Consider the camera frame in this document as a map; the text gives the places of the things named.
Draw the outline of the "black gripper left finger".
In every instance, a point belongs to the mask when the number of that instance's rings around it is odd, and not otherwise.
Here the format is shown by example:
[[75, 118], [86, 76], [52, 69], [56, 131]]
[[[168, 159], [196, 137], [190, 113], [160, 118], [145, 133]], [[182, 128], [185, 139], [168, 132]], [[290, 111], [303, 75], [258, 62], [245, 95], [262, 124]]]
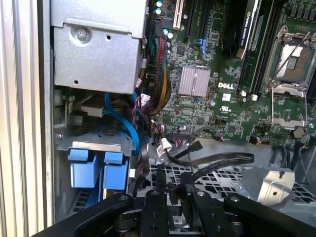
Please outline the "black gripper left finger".
[[114, 194], [34, 236], [111, 237], [113, 230], [120, 232], [129, 229], [126, 224], [116, 224], [120, 217], [126, 217], [128, 220], [136, 218], [136, 229], [140, 237], [167, 237], [169, 226], [166, 195], [160, 188], [164, 184], [165, 173], [159, 167], [156, 188], [147, 191], [144, 197]]

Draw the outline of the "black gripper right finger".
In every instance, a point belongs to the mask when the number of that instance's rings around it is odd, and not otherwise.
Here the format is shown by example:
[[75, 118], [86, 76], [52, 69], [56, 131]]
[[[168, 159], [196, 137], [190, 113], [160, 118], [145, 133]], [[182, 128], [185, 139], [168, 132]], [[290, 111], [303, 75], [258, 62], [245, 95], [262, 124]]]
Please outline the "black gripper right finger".
[[191, 206], [189, 220], [201, 222], [207, 237], [314, 237], [316, 229], [241, 195], [223, 201], [198, 191], [192, 174], [182, 173], [183, 196]]

